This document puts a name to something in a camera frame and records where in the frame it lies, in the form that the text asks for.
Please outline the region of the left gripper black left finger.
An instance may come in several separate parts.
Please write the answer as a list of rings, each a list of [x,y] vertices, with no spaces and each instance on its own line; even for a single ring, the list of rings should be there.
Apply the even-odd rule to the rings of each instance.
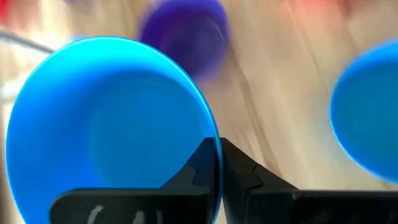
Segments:
[[[203,223],[218,211],[218,152],[205,138],[184,166],[154,189],[73,189],[49,210],[51,224]]]

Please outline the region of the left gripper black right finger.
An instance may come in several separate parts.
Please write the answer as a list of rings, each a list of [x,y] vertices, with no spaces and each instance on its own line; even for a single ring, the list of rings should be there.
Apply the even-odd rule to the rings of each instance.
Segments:
[[[300,190],[226,138],[221,143],[228,223],[397,223],[396,191]]]

